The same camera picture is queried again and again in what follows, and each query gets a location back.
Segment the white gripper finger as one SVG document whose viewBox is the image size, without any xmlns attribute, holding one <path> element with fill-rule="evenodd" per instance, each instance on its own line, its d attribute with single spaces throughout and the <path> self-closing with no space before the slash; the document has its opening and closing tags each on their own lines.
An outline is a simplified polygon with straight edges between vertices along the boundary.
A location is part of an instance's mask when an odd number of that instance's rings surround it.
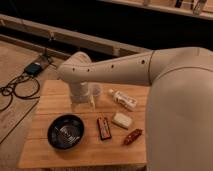
<svg viewBox="0 0 213 171">
<path fill-rule="evenodd" d="M 72 109 L 73 112 L 76 111 L 77 106 L 78 106 L 77 103 L 72 103 L 72 104 L 71 104 L 71 109 Z"/>
<path fill-rule="evenodd" d="M 95 107 L 95 102 L 94 102 L 94 101 L 90 101 L 90 102 L 89 102 L 89 106 L 90 106 L 90 108 L 91 108 L 93 111 L 96 109 L 96 107 Z"/>
</svg>

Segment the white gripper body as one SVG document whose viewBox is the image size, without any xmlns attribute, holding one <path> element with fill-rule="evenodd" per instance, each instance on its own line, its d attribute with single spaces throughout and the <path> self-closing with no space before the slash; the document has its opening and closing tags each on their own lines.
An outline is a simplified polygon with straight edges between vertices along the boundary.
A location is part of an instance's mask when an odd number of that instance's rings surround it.
<svg viewBox="0 0 213 171">
<path fill-rule="evenodd" d="M 70 98 L 73 103 L 88 103 L 91 98 L 91 92 L 88 82 L 70 84 Z"/>
</svg>

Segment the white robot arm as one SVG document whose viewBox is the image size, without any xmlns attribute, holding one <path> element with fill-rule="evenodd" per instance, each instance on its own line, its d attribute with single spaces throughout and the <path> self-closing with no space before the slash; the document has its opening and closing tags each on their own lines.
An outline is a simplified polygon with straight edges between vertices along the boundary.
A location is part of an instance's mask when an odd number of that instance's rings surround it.
<svg viewBox="0 0 213 171">
<path fill-rule="evenodd" d="M 58 74 L 75 94 L 82 82 L 148 86 L 147 170 L 213 171 L 213 51 L 172 48 L 101 62 L 77 52 Z"/>
</svg>

